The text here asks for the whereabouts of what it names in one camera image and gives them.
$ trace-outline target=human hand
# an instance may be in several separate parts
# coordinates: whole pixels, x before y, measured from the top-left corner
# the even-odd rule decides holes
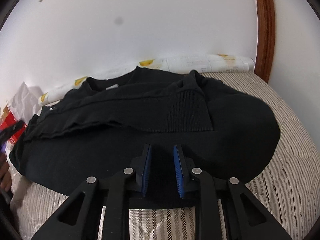
[[[5,154],[0,152],[0,188],[8,192],[11,189],[12,180],[6,160]]]

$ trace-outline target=white wall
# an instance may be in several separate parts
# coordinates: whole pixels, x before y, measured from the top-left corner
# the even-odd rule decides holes
[[[255,59],[255,0],[20,0],[0,31],[0,105],[107,66],[186,54]]]
[[[276,47],[269,85],[320,150],[320,21],[306,0],[274,0]]]

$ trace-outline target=black fabric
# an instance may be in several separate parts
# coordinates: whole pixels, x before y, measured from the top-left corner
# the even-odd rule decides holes
[[[273,112],[260,99],[196,71],[137,67],[113,80],[88,78],[35,115],[10,160],[28,179],[69,195],[88,176],[103,179],[129,167],[149,143],[147,199],[172,208],[187,205],[177,192],[176,143],[212,176],[246,183],[269,163],[279,138]]]

